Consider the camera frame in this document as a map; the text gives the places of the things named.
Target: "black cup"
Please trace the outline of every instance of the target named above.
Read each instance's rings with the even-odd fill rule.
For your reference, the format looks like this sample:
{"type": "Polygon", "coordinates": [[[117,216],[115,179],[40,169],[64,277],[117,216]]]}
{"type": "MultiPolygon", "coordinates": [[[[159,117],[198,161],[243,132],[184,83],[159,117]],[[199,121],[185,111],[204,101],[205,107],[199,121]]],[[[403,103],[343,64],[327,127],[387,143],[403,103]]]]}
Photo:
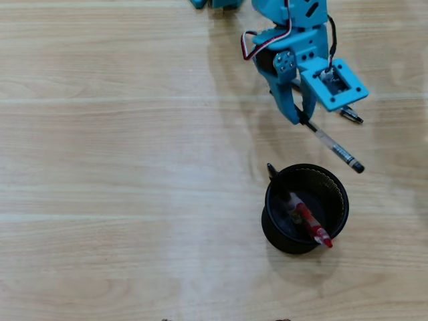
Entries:
{"type": "MultiPolygon", "coordinates": [[[[329,171],[310,164],[298,164],[279,173],[278,179],[288,191],[305,202],[313,216],[335,238],[345,226],[349,213],[348,195],[342,183],[329,171]]],[[[261,226],[269,242],[290,254],[303,254],[318,246],[287,214],[279,196],[278,184],[270,184],[261,215],[261,226]]]]}

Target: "blue robotic arm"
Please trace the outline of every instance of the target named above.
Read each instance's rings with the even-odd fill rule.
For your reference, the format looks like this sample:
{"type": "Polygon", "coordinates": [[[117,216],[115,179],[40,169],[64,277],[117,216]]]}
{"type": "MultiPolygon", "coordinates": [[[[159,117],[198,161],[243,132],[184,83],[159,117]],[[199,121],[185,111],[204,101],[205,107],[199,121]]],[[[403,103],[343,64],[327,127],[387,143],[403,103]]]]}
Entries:
{"type": "Polygon", "coordinates": [[[292,124],[300,122],[292,96],[297,70],[303,111],[308,118],[312,117],[317,101],[333,112],[368,96],[368,90],[345,61],[332,61],[335,48],[329,53],[326,0],[252,0],[252,3],[276,24],[253,38],[254,51],[263,48],[253,61],[266,78],[281,113],[292,124]],[[285,33],[286,37],[276,40],[285,33]]]}

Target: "black wire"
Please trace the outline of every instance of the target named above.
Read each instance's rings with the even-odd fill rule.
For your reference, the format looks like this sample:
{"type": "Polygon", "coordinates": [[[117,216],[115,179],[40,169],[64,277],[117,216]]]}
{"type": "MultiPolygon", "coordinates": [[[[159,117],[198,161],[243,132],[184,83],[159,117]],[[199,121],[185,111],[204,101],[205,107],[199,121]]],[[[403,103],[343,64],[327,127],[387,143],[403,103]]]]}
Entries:
{"type": "Polygon", "coordinates": [[[333,44],[330,48],[330,62],[328,68],[331,68],[331,62],[333,61],[334,54],[336,53],[337,49],[337,34],[336,34],[336,24],[334,23],[333,18],[331,16],[328,16],[328,20],[330,24],[332,25],[332,33],[333,33],[333,44]]]}

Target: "red marker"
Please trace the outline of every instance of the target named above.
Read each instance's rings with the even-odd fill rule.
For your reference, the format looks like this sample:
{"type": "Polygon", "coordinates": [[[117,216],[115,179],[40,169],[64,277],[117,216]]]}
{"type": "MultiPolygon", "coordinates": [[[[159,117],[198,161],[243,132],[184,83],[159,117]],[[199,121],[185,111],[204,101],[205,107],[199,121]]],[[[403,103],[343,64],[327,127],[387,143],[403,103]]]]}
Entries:
{"type": "Polygon", "coordinates": [[[303,219],[304,227],[312,237],[319,244],[324,244],[326,247],[333,247],[332,239],[321,224],[315,219],[310,212],[309,208],[303,202],[296,206],[296,212],[303,219]]]}

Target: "wooden surface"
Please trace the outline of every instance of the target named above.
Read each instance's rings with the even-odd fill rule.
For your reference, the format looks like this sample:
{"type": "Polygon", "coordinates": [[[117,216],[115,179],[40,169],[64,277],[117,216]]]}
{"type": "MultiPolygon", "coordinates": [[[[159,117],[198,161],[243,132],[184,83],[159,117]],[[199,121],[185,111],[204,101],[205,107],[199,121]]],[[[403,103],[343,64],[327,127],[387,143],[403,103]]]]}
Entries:
{"type": "Polygon", "coordinates": [[[371,91],[364,126],[288,124],[239,35],[265,21],[186,0],[0,3],[0,319],[428,318],[428,3],[329,0],[371,91]],[[268,177],[333,171],[350,217],[291,257],[260,225],[268,177]]]}

